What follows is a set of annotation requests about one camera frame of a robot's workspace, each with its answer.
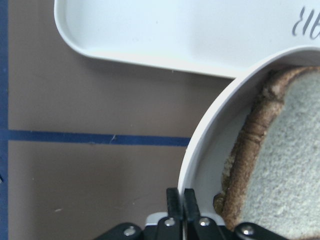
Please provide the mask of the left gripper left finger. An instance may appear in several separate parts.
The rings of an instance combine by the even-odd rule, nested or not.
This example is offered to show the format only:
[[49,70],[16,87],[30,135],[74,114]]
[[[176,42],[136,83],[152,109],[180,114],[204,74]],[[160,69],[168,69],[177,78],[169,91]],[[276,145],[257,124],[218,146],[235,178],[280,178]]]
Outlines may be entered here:
[[169,231],[170,240],[183,239],[183,210],[180,202],[180,194],[177,188],[166,189],[167,219],[166,230]]

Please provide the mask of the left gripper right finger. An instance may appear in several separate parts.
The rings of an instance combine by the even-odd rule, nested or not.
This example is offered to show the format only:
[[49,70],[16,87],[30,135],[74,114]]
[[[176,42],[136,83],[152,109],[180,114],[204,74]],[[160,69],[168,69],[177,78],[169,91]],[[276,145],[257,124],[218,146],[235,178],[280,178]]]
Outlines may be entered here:
[[200,210],[196,194],[192,188],[186,188],[183,193],[184,229],[187,240],[198,240],[196,226],[200,219]]

